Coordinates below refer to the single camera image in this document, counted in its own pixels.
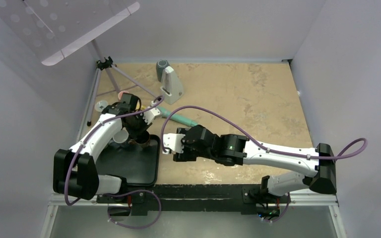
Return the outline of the blue-grey mug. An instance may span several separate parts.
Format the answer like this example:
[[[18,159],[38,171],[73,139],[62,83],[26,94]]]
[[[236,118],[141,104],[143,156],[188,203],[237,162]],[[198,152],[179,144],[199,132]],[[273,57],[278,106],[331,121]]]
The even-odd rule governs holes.
[[[125,130],[117,132],[108,143],[114,148],[129,146],[129,133]]]

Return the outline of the brown mug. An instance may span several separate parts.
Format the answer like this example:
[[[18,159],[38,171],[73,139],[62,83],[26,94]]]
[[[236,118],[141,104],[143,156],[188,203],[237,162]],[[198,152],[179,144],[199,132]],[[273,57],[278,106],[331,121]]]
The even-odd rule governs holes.
[[[143,133],[137,135],[136,137],[132,137],[129,142],[129,145],[138,145],[141,148],[146,148],[150,144],[150,134],[148,131],[144,131]]]

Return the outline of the pink mug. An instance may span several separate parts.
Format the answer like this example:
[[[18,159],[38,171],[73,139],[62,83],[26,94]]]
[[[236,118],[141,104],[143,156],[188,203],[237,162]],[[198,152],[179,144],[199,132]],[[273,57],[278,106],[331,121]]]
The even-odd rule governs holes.
[[[118,99],[120,100],[120,99],[122,98],[122,95],[123,95],[123,94],[126,94],[126,93],[129,93],[129,91],[127,91],[127,90],[120,91],[120,92],[118,93]]]

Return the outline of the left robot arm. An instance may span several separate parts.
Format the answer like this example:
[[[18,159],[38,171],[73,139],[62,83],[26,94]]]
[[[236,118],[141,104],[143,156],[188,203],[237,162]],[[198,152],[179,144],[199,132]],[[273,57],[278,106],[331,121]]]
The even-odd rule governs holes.
[[[141,99],[131,93],[102,109],[101,115],[90,131],[69,149],[59,149],[54,155],[53,191],[64,195],[67,205],[73,205],[69,197],[90,200],[96,195],[109,194],[116,203],[128,196],[127,180],[117,175],[100,175],[96,168],[101,152],[116,134],[127,133],[127,139],[138,144],[149,140],[148,128],[159,116],[156,98],[150,107],[141,109]]]

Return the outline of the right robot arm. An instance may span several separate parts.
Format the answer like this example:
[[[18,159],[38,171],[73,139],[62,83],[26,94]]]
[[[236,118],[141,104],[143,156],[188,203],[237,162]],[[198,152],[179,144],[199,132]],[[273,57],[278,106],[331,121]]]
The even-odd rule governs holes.
[[[263,165],[288,170],[279,176],[264,176],[258,189],[263,201],[300,189],[320,194],[336,194],[335,162],[328,144],[315,148],[295,148],[252,141],[238,134],[217,135],[196,125],[177,128],[176,133],[163,135],[167,154],[175,162],[211,159],[224,166]]]

